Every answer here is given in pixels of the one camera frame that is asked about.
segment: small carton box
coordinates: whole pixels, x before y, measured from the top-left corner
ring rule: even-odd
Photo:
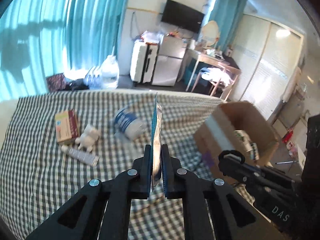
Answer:
[[[257,144],[259,160],[255,162],[250,159],[250,152],[247,152],[237,138],[235,130],[244,130]],[[228,102],[218,105],[198,128],[194,139],[212,175],[224,179],[229,184],[236,180],[223,176],[219,170],[218,156],[222,151],[237,150],[244,155],[247,164],[264,166],[279,144],[270,124],[249,102]]]
[[[70,144],[80,136],[78,121],[74,110],[56,114],[55,125],[58,143]]]

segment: checkered bedsheet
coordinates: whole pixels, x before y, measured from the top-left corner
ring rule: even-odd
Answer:
[[[131,168],[150,144],[153,93],[106,91],[57,92],[21,98],[0,152],[0,215],[17,239],[25,239],[89,180],[113,179]],[[212,180],[201,162],[193,134],[214,108],[218,98],[158,95],[162,106],[162,143],[184,168]],[[128,106],[148,124],[134,142],[123,143],[112,119]],[[91,124],[102,132],[93,148],[100,159],[90,167],[61,152],[56,142],[54,116],[74,109],[80,131]],[[164,198],[162,183],[148,200],[133,200],[128,239],[184,239],[182,200]]]

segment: stuffed animal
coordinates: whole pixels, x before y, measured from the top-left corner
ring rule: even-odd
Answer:
[[[88,124],[81,136],[76,139],[75,144],[80,144],[78,150],[81,150],[84,147],[87,149],[87,152],[91,152],[92,145],[94,145],[100,136],[101,132]]]

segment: silver refrigerator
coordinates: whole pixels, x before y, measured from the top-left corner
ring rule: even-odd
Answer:
[[[152,85],[174,86],[187,44],[184,40],[172,36],[162,38]]]

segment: teal curtain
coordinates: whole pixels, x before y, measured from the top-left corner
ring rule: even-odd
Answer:
[[[127,0],[13,0],[0,18],[0,101],[45,77],[100,65],[120,44]]]
[[[216,0],[209,21],[216,21],[220,31],[217,47],[225,51],[232,43],[247,0]]]

